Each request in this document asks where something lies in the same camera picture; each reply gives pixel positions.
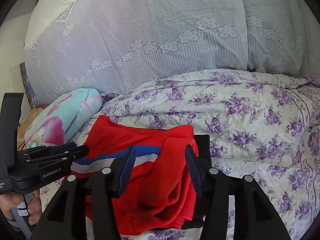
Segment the person left hand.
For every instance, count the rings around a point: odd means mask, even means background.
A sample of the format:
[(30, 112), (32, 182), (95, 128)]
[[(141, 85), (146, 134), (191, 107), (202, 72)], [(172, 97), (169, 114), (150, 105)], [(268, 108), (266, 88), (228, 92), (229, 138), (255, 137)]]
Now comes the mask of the person left hand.
[[(36, 190), (33, 192), (34, 196), (28, 204), (29, 224), (35, 225), (39, 222), (42, 216), (42, 204), (40, 199), (40, 191)], [(14, 192), (6, 193), (1, 195), (1, 211), (6, 219), (15, 220), (11, 209), (20, 205), (23, 201), (23, 196)]]

